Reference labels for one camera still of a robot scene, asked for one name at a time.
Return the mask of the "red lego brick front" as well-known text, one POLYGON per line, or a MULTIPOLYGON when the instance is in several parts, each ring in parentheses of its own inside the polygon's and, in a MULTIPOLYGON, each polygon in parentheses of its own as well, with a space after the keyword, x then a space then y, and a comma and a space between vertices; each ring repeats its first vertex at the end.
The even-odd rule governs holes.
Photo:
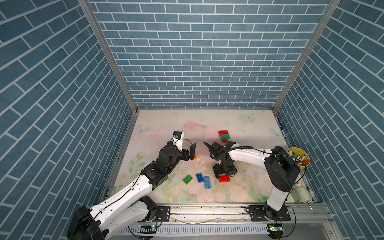
POLYGON ((219 177, 219 183, 229 183, 231 181, 230 176, 220 176, 219 177))

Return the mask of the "light blue lego brick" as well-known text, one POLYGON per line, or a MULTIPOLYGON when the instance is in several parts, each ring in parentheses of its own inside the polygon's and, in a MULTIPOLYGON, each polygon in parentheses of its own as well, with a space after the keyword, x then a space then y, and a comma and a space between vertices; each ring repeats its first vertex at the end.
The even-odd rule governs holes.
POLYGON ((211 189, 210 178, 209 178, 208 176, 205 176, 205 177, 203 177, 203 180, 204 180, 204 186, 205 186, 205 189, 206 189, 206 190, 211 189))

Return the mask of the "green long lego brick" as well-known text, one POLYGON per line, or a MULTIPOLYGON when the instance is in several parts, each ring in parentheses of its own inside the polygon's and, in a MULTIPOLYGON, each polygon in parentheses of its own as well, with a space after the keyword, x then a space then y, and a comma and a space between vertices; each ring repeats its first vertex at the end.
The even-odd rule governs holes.
POLYGON ((230 135, 229 134, 223 134, 223 135, 220 135, 220 139, 223 141, 223 140, 229 140, 230 139, 230 135))

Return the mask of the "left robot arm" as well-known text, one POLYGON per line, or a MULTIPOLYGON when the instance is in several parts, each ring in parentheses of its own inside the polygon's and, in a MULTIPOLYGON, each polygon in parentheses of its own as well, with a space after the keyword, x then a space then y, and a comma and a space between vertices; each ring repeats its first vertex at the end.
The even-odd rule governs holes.
POLYGON ((138 177, 125 188, 87 208, 77 209, 67 231, 69 240, 109 240, 130 225, 150 221, 155 217, 157 204, 148 196, 168 179, 168 175, 183 161, 195 158, 196 144, 178 147, 182 140, 169 141, 156 160, 147 165, 138 177))

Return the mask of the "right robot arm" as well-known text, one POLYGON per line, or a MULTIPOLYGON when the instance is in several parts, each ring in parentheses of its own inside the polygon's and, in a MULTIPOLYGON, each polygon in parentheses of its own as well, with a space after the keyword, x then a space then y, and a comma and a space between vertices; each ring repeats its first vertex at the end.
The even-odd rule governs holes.
POLYGON ((260 150, 252 146, 242 146, 235 142, 225 145, 214 142, 204 145, 210 157, 218 163, 213 166, 215 177, 233 177, 237 172, 235 162, 245 162, 265 169, 272 183, 272 189, 263 212, 266 219, 276 222, 283 210, 287 197, 300 174, 300 167, 282 147, 260 150))

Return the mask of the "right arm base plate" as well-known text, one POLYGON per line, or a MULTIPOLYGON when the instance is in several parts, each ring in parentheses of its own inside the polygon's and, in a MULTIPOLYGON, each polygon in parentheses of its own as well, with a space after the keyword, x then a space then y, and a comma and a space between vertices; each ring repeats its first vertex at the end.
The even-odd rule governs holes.
POLYGON ((250 215, 252 222, 289 222, 291 216, 287 206, 283 205, 279 211, 276 211, 268 205, 250 205, 245 208, 250 215))

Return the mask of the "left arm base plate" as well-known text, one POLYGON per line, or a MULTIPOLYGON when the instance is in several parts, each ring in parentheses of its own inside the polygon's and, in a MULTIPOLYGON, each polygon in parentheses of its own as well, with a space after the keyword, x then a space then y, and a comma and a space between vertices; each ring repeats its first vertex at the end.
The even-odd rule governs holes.
POLYGON ((167 223, 170 220, 170 214, 171 214, 171 206, 160 205, 160 206, 157 206, 156 211, 150 210, 148 215, 143 220, 140 220, 139 223, 155 222, 157 218, 160 218, 158 220, 159 222, 167 223))

